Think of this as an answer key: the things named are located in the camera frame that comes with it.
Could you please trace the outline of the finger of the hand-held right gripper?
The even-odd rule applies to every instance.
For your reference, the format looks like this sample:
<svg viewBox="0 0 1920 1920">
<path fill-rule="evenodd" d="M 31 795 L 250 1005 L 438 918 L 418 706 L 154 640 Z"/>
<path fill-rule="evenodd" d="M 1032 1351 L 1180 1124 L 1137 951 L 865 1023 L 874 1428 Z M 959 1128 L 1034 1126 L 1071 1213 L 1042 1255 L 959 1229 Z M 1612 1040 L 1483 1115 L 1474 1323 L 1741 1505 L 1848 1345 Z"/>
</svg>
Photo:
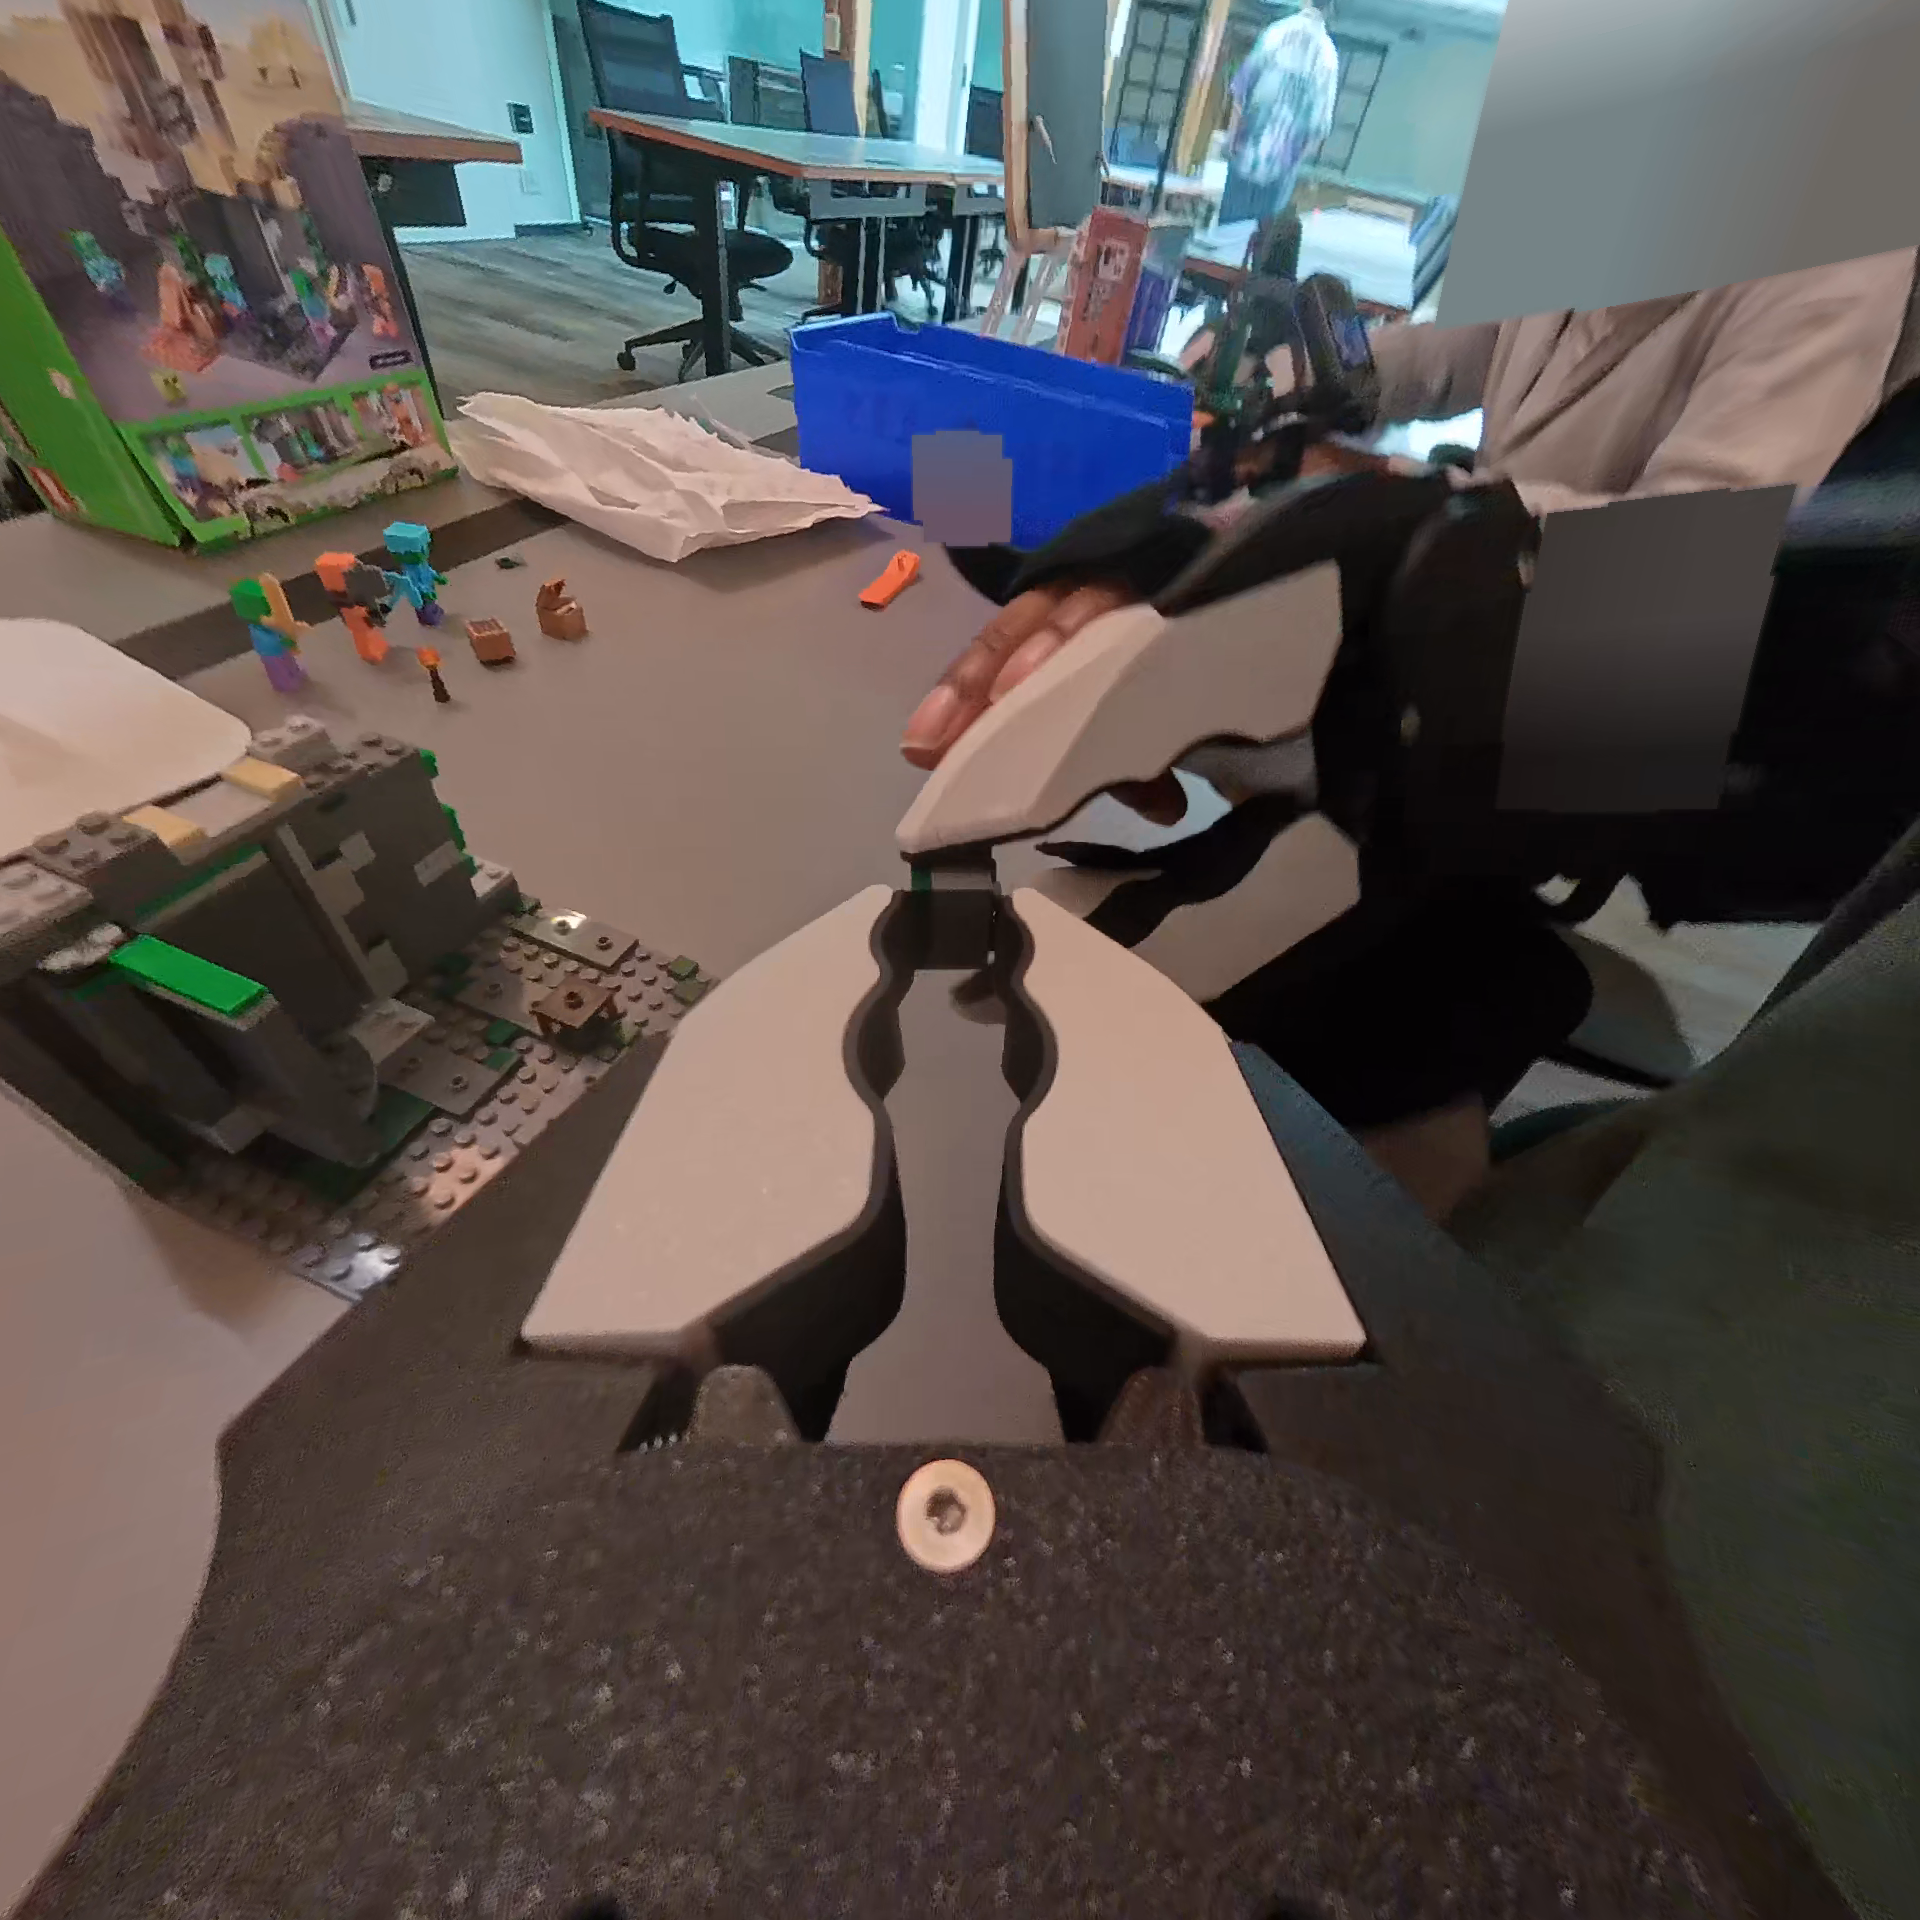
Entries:
<svg viewBox="0 0 1920 1920">
<path fill-rule="evenodd" d="M 1229 810 L 1147 848 L 1045 843 L 1043 896 L 1209 1001 L 1358 898 L 1356 846 L 1305 810 Z"/>
<path fill-rule="evenodd" d="M 902 815 L 896 848 L 937 857 L 1032 837 L 1198 747 L 1307 734 L 1340 640 L 1334 563 L 1176 616 L 1110 611 L 957 740 Z"/>
</svg>

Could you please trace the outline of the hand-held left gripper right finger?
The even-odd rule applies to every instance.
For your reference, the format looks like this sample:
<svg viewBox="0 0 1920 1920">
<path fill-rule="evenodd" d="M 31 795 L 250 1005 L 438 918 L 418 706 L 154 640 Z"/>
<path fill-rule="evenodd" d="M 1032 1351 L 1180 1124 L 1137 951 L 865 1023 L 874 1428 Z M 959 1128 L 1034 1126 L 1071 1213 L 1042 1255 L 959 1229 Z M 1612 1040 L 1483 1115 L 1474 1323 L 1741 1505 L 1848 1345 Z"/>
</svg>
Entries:
<svg viewBox="0 0 1920 1920">
<path fill-rule="evenodd" d="M 1229 1036 L 1036 889 L 1001 900 L 1001 1325 L 1069 1437 L 1128 1380 L 1349 1367 L 1367 1331 Z"/>
</svg>

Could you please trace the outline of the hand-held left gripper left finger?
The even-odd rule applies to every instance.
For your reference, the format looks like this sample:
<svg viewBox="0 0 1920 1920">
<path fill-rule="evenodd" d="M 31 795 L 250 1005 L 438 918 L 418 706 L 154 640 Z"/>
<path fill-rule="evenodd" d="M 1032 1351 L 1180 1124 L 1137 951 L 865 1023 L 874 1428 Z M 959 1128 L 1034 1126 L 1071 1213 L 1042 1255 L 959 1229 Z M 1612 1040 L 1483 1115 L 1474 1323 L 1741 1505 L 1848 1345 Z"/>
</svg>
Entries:
<svg viewBox="0 0 1920 1920">
<path fill-rule="evenodd" d="M 898 894 L 872 885 L 681 1018 L 519 1327 L 528 1349 L 753 1367 L 824 1437 L 904 1297 L 885 1111 L 904 931 Z"/>
</svg>

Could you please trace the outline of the black wrist device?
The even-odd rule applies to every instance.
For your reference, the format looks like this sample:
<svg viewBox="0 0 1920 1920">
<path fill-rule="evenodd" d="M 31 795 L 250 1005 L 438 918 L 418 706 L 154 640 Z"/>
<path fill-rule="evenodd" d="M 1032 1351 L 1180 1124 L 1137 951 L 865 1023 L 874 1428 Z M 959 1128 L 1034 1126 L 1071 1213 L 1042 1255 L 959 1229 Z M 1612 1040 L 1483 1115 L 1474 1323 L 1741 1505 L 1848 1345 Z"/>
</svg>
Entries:
<svg viewBox="0 0 1920 1920">
<path fill-rule="evenodd" d="M 1355 294 L 1301 274 L 1294 215 L 1255 232 L 1246 272 L 1193 375 L 1189 497 L 1224 500 L 1296 482 L 1309 454 L 1371 425 L 1380 381 Z"/>
</svg>

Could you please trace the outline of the blue plastic bin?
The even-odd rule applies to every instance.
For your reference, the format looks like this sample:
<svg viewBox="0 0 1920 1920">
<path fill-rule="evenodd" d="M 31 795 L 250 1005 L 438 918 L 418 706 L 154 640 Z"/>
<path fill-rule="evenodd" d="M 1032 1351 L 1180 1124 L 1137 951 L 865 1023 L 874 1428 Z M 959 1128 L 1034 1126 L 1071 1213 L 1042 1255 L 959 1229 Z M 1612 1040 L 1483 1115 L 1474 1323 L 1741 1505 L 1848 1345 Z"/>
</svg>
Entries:
<svg viewBox="0 0 1920 1920">
<path fill-rule="evenodd" d="M 802 467 L 927 533 L 1038 546 L 1187 456 L 1180 382 L 894 314 L 789 342 Z"/>
</svg>

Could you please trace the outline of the red cardboard box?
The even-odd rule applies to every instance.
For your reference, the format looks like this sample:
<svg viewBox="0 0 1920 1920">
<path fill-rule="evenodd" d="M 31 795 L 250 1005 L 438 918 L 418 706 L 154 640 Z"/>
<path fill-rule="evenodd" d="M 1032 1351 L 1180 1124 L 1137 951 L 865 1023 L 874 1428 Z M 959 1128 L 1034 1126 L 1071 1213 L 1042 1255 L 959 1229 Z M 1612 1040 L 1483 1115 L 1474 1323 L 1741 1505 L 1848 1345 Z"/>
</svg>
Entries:
<svg viewBox="0 0 1920 1920">
<path fill-rule="evenodd" d="M 1062 357 L 1117 366 L 1148 349 L 1158 301 L 1156 226 L 1121 206 L 1099 204 L 1075 237 L 1056 333 Z"/>
</svg>

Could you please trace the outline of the grey brick building model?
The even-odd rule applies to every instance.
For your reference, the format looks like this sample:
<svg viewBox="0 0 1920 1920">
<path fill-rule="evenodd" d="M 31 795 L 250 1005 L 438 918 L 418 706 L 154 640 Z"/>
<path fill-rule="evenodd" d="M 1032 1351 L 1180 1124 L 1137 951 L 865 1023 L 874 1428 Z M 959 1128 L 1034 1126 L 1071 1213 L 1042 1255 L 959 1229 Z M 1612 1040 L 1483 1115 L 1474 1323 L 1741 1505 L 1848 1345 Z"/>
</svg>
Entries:
<svg viewBox="0 0 1920 1920">
<path fill-rule="evenodd" d="M 309 716 L 3 832 L 3 1091 L 342 1299 L 712 988 L 467 850 L 434 754 Z"/>
</svg>

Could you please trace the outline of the crumpled white paper bag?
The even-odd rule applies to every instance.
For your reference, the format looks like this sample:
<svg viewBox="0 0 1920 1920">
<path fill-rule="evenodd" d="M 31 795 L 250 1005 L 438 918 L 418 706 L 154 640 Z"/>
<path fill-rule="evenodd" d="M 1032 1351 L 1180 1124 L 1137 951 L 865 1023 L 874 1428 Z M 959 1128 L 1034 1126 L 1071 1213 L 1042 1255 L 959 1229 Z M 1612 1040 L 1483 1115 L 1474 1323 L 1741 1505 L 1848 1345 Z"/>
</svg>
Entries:
<svg viewBox="0 0 1920 1920">
<path fill-rule="evenodd" d="M 480 394 L 445 425 L 467 476 L 659 563 L 854 522 L 876 500 L 673 410 Z"/>
</svg>

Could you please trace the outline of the wooden easel board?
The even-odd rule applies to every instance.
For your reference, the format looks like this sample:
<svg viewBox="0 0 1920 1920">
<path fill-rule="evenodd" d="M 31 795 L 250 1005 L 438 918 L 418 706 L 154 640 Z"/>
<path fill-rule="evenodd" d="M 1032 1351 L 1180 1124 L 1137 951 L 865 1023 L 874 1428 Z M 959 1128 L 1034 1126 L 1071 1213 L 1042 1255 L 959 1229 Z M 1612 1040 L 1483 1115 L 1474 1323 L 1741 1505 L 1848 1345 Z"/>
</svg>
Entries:
<svg viewBox="0 0 1920 1920">
<path fill-rule="evenodd" d="M 1003 268 L 988 329 L 1047 283 L 1100 197 L 1106 1 L 1003 1 L 1001 198 Z"/>
</svg>

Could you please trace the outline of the person's dark green shirt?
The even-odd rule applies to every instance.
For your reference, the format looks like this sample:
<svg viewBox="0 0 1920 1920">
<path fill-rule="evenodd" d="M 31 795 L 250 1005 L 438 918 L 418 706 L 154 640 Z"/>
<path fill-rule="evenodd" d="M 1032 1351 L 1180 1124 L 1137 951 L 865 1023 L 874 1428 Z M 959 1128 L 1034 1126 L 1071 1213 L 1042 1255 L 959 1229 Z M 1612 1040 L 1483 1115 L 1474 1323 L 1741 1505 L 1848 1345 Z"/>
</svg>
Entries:
<svg viewBox="0 0 1920 1920">
<path fill-rule="evenodd" d="M 1918 845 L 1671 1089 L 1452 1213 L 1662 1456 L 1717 1699 L 1855 1916 L 1918 1912 Z"/>
</svg>

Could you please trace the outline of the brown top office table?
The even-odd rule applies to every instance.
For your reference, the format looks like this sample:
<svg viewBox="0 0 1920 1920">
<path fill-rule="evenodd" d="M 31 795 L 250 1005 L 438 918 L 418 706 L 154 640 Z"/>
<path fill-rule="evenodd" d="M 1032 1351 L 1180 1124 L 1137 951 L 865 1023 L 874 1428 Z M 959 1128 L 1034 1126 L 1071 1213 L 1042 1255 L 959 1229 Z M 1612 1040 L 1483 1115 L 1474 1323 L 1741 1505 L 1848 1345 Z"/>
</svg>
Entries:
<svg viewBox="0 0 1920 1920">
<path fill-rule="evenodd" d="M 511 134 L 357 101 L 344 108 L 344 123 L 394 246 L 515 237 L 511 211 L 500 202 L 499 187 L 484 184 L 475 204 L 464 197 L 467 171 L 519 167 L 522 145 Z"/>
<path fill-rule="evenodd" d="M 609 139 L 626 139 L 649 152 L 673 154 L 690 174 L 714 184 L 756 176 L 828 184 L 924 186 L 951 195 L 942 322 L 968 316 L 977 235 L 983 220 L 1003 215 L 999 154 L 948 152 L 898 138 L 835 136 L 694 121 L 655 110 L 589 108 L 589 121 Z"/>
</svg>

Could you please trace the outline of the orange toy minifigure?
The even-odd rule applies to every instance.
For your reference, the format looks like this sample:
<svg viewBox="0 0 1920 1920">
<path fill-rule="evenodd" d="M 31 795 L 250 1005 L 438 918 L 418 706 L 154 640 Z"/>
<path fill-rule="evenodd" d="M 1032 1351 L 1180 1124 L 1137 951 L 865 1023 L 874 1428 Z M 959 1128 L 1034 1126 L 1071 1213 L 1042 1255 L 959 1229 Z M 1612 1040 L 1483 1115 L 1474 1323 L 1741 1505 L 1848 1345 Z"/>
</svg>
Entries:
<svg viewBox="0 0 1920 1920">
<path fill-rule="evenodd" d="M 348 550 L 325 550 L 313 572 L 338 613 L 359 659 L 377 666 L 390 655 L 386 625 L 392 607 L 386 572 Z"/>
</svg>

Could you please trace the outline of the green toy minifigure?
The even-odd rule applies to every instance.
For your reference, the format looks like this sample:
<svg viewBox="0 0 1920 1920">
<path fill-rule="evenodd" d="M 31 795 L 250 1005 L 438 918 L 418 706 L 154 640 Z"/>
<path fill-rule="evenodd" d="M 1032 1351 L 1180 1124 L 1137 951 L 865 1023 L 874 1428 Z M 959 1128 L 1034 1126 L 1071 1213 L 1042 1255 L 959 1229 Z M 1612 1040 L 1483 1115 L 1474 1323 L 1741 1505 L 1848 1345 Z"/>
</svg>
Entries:
<svg viewBox="0 0 1920 1920">
<path fill-rule="evenodd" d="M 281 695 L 294 695 L 307 684 L 300 638 L 307 631 L 287 600 L 285 589 L 270 574 L 239 578 L 228 587 L 233 616 L 246 624 L 252 651 L 261 662 L 267 681 Z"/>
</svg>

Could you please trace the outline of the green brick set box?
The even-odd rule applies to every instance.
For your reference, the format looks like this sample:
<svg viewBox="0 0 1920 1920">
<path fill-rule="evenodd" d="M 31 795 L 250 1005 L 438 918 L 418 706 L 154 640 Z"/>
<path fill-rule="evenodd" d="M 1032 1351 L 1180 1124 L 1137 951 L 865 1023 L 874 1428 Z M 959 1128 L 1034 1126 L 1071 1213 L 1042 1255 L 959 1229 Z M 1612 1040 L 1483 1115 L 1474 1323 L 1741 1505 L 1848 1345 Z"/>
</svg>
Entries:
<svg viewBox="0 0 1920 1920">
<path fill-rule="evenodd" d="M 164 546 L 456 467 L 309 3 L 2 5 L 2 434 Z"/>
</svg>

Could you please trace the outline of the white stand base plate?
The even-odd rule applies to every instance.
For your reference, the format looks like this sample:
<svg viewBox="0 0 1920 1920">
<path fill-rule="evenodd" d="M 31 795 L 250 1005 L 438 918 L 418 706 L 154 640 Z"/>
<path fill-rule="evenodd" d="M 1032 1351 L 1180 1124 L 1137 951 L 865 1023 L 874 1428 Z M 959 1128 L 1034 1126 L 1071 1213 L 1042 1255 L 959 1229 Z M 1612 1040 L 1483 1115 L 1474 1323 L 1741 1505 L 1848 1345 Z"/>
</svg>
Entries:
<svg viewBox="0 0 1920 1920">
<path fill-rule="evenodd" d="M 75 625 L 3 618 L 2 854 L 215 778 L 250 738 L 243 719 Z"/>
</svg>

